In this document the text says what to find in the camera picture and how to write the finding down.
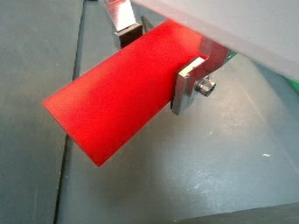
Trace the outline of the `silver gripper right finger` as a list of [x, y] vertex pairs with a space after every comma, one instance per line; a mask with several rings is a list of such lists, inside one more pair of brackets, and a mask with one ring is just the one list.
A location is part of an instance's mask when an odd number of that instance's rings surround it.
[[208, 97], [216, 87], [209, 75], [229, 60], [229, 49], [209, 40], [200, 39], [199, 55], [176, 72], [170, 110], [179, 115], [191, 105], [196, 94]]

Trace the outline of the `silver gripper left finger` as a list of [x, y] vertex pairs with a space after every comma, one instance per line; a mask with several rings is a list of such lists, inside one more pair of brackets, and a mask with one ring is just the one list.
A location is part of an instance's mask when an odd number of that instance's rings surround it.
[[102, 0], [102, 3], [114, 26], [116, 47], [122, 49], [142, 36], [142, 26], [136, 22], [129, 0]]

